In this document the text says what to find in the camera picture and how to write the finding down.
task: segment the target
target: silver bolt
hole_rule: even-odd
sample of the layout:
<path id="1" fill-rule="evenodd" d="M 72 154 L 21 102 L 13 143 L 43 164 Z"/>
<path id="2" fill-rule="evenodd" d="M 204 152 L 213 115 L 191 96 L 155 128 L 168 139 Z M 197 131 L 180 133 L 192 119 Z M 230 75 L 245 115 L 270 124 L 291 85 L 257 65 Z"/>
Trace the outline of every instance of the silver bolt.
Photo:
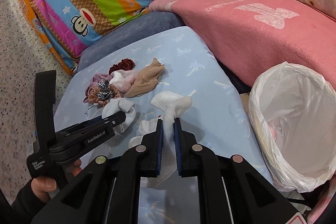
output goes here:
<path id="1" fill-rule="evenodd" d="M 202 147 L 202 145 L 200 145 L 200 144 L 194 144 L 194 145 L 192 146 L 192 149 L 193 149 L 194 151 L 201 151 L 201 150 L 203 149 L 203 147 Z"/>
<path id="2" fill-rule="evenodd" d="M 236 163 L 241 163 L 243 162 L 243 157 L 241 155 L 234 155 L 232 157 L 233 161 L 236 162 Z"/>
<path id="3" fill-rule="evenodd" d="M 97 164 L 103 164 L 106 161 L 106 158 L 104 156 L 99 156 L 96 158 Z"/>
<path id="4" fill-rule="evenodd" d="M 145 152 L 146 151 L 146 147 L 144 145 L 138 145 L 135 149 L 138 152 Z"/>

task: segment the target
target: white plastic bag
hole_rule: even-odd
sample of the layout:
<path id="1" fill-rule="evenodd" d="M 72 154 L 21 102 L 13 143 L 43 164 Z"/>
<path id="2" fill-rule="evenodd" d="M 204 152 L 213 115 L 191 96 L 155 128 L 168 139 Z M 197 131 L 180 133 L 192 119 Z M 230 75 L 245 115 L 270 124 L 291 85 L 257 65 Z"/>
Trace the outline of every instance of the white plastic bag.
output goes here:
<path id="1" fill-rule="evenodd" d="M 280 191 L 310 192 L 336 170 L 336 92 L 317 72 L 284 62 L 255 81 L 249 118 Z"/>

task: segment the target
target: magenta stripe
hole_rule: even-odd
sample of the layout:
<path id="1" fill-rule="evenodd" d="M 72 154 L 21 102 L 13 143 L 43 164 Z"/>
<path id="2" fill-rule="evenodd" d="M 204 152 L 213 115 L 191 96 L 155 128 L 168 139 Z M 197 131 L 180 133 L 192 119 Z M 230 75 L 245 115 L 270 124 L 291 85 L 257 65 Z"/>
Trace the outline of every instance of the magenta stripe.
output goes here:
<path id="1" fill-rule="evenodd" d="M 69 29 L 69 27 L 55 13 L 53 8 L 51 8 L 50 5 L 45 2 L 45 0 L 35 0 L 35 2 L 44 19 L 49 23 L 50 27 L 55 31 L 55 33 L 76 56 L 80 56 L 81 52 L 85 50 L 87 46 L 78 39 L 78 37 Z"/>

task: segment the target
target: speckled floor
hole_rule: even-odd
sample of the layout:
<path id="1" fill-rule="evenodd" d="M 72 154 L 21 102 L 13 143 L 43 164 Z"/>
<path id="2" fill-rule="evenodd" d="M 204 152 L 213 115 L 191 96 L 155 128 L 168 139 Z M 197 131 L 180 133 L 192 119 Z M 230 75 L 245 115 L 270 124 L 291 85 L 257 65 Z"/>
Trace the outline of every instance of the speckled floor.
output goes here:
<path id="1" fill-rule="evenodd" d="M 56 104 L 70 76 L 24 19 L 16 0 L 0 0 L 0 186 L 12 202 L 30 179 L 26 149 L 34 141 L 34 75 L 57 70 Z"/>

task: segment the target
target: red and white label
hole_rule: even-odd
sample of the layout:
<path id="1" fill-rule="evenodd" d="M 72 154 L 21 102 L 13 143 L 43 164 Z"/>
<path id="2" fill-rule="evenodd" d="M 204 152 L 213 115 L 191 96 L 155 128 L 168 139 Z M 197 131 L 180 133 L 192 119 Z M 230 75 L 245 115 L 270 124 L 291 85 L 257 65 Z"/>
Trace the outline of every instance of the red and white label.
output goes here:
<path id="1" fill-rule="evenodd" d="M 298 212 L 286 224 L 307 224 L 303 216 Z"/>

